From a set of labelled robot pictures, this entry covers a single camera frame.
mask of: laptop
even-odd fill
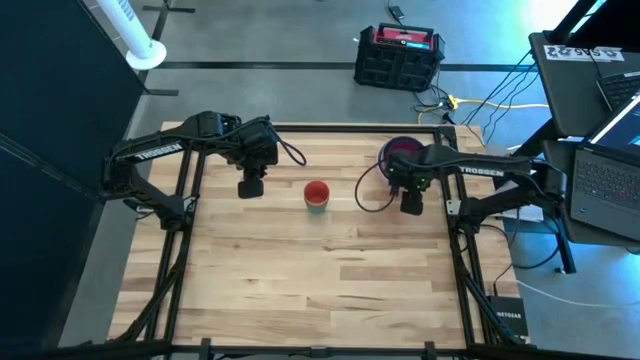
[[[640,241],[640,97],[576,151],[571,218]]]

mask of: black box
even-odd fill
[[[360,85],[422,92],[443,59],[444,41],[433,29],[370,26],[360,32],[354,79]]]
[[[524,302],[521,298],[489,296],[489,302],[496,315],[513,331],[516,336],[527,337],[527,318],[524,314]]]

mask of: desk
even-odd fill
[[[547,60],[544,45],[550,44],[541,33],[529,35],[529,43],[552,115],[516,151],[516,155],[535,156],[542,151],[544,140],[587,135],[607,119],[610,110],[596,85],[598,73],[593,62]],[[623,55],[625,61],[598,63],[602,75],[640,70],[640,54]]]
[[[570,184],[573,175],[573,159],[578,143],[569,141],[544,141],[542,150],[545,159],[553,166],[567,174],[568,190],[571,191]],[[573,220],[569,216],[571,211],[571,193],[567,194],[566,206],[560,212],[567,236],[575,243],[609,246],[636,247],[640,242],[629,240],[626,237],[616,235],[606,230]]]
[[[462,151],[482,151],[467,128],[456,130]],[[239,173],[209,157],[174,343],[210,337],[215,345],[421,348],[434,341],[437,348],[466,348],[438,181],[425,193],[420,217],[400,213],[397,201],[369,214],[353,199],[356,180],[382,145],[399,135],[281,132],[307,156],[308,166],[296,166],[280,149],[279,165],[264,179],[264,196],[252,200],[237,198]],[[409,136],[433,142],[432,135]],[[155,160],[150,181],[172,191],[180,160]],[[331,189],[321,215],[309,214],[302,200],[304,185],[315,179]],[[465,183],[470,196],[493,192],[490,178],[467,176]],[[370,208],[387,201],[388,185],[377,171],[363,180],[360,196]],[[151,297],[163,237],[156,218],[139,222],[110,336],[120,335]],[[476,239],[490,289],[511,262],[509,250],[491,229]],[[498,288],[518,296],[513,271]],[[478,310],[470,302],[481,342]]]

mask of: storage case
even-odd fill
[[[444,41],[433,29],[394,24],[360,32],[354,79],[360,85],[422,92],[444,59]]]

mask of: concrete floor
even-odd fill
[[[89,6],[93,0],[86,0]],[[132,0],[143,24],[153,29],[157,13]],[[405,24],[433,27],[447,42],[446,63],[513,64],[528,50],[527,35],[553,28],[575,0],[394,0]],[[359,31],[391,22],[386,0],[176,0],[195,14],[170,14],[162,41],[169,60],[354,61]],[[93,13],[117,34],[99,8]],[[121,51],[122,40],[116,39]],[[443,72],[440,87],[460,98],[484,98],[504,73]],[[243,118],[270,114],[274,121],[415,123],[409,93],[361,87],[352,70],[154,70],[149,88],[179,89],[178,97],[143,97],[129,136],[156,131],[163,121],[184,120],[203,110]],[[429,94],[424,94],[430,101]],[[546,102],[536,81],[515,103]],[[463,105],[462,121],[474,107]],[[489,111],[474,123],[483,125]],[[521,143],[549,118],[546,109],[514,110],[497,126],[492,146]],[[437,123],[437,117],[425,117]],[[134,215],[110,203],[103,215],[61,345],[104,341],[135,228]],[[553,250],[549,235],[522,234],[513,246],[518,263],[535,263]],[[572,244],[578,273],[553,272],[558,258],[519,280],[556,296],[580,302],[624,304],[640,299],[640,257],[624,249]],[[640,357],[640,307],[588,308],[564,304],[520,288],[531,340],[540,348]]]

